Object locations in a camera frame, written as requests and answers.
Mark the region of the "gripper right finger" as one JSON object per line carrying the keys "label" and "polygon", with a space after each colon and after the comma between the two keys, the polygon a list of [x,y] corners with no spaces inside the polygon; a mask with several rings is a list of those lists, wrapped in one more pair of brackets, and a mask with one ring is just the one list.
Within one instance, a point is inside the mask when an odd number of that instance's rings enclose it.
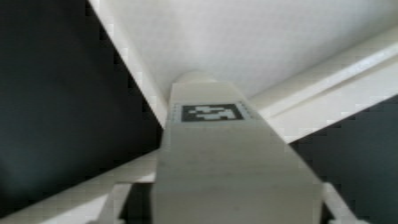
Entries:
{"label": "gripper right finger", "polygon": [[357,218],[334,185],[329,182],[323,183],[322,198],[332,215],[332,219],[327,221],[327,224],[371,224],[366,220]]}

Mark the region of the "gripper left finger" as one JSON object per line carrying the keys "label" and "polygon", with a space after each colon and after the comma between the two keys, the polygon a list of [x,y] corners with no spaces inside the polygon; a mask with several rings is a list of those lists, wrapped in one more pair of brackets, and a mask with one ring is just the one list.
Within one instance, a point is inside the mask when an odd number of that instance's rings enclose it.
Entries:
{"label": "gripper left finger", "polygon": [[98,218],[87,224],[153,224],[151,182],[114,185]]}

